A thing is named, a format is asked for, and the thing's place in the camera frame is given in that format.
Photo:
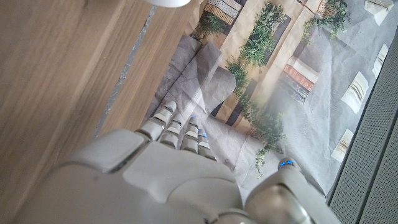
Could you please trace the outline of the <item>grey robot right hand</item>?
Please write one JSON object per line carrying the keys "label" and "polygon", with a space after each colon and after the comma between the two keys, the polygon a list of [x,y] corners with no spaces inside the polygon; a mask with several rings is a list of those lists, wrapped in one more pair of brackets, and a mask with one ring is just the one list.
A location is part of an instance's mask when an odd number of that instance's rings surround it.
{"label": "grey robot right hand", "polygon": [[14,223],[337,223],[294,159],[248,196],[174,101],[137,131],[112,131],[52,169]]}

